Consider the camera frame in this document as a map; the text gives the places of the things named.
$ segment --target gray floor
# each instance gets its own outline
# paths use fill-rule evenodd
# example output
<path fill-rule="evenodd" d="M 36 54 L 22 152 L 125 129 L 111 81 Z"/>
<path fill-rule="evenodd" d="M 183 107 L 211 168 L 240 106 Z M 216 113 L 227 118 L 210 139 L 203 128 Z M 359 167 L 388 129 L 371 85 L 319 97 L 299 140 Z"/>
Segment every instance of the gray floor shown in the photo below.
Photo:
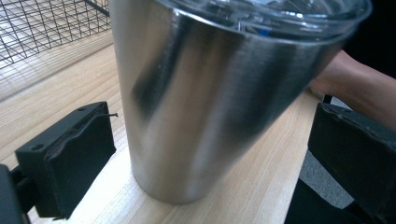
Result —
<path fill-rule="evenodd" d="M 347 107 L 336 98 L 332 98 L 332 104 Z M 344 208 L 353 201 L 309 151 L 306 153 L 300 178 L 323 199 L 336 207 Z"/>

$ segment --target metal cup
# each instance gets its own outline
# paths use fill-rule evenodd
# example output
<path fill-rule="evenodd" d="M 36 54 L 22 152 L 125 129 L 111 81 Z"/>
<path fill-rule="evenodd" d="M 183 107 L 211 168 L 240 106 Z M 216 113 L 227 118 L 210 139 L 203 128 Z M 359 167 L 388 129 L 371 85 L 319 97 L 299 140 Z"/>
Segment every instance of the metal cup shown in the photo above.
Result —
<path fill-rule="evenodd" d="M 257 23 L 250 9 L 258 1 L 210 2 L 110 1 L 134 177 L 168 203 L 204 197 L 371 9 L 357 0 L 365 8 L 344 12 L 353 20 L 321 18 L 270 1 Z M 238 8 L 245 11 L 223 15 Z"/>

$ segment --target wood grain surface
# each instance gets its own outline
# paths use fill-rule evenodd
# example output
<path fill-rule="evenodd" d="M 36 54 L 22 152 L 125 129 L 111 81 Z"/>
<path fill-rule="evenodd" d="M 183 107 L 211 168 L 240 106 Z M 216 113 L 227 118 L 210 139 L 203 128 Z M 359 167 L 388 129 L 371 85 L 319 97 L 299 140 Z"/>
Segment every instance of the wood grain surface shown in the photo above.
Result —
<path fill-rule="evenodd" d="M 0 70 L 0 162 L 74 109 L 107 101 L 117 152 L 68 220 L 55 223 L 283 223 L 304 160 L 317 98 L 304 92 L 202 200 L 161 203 L 136 184 L 111 33 Z M 29 212 L 33 223 L 51 223 Z"/>

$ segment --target metal grid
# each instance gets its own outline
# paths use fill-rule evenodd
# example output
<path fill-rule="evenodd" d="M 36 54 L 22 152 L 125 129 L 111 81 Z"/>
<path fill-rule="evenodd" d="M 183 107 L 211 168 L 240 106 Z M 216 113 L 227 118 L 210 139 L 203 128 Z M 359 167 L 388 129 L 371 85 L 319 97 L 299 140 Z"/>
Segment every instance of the metal grid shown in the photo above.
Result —
<path fill-rule="evenodd" d="M 108 29 L 107 0 L 0 0 L 0 69 Z"/>

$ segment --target brushed metal surface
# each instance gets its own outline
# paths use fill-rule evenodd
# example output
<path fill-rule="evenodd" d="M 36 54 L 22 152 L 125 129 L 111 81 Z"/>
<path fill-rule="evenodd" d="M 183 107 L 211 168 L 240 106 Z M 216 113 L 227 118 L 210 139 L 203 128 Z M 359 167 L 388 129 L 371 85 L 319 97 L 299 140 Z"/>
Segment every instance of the brushed metal surface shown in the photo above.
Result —
<path fill-rule="evenodd" d="M 204 197 L 352 32 L 242 34 L 152 0 L 110 1 L 110 14 L 134 176 L 168 203 Z"/>

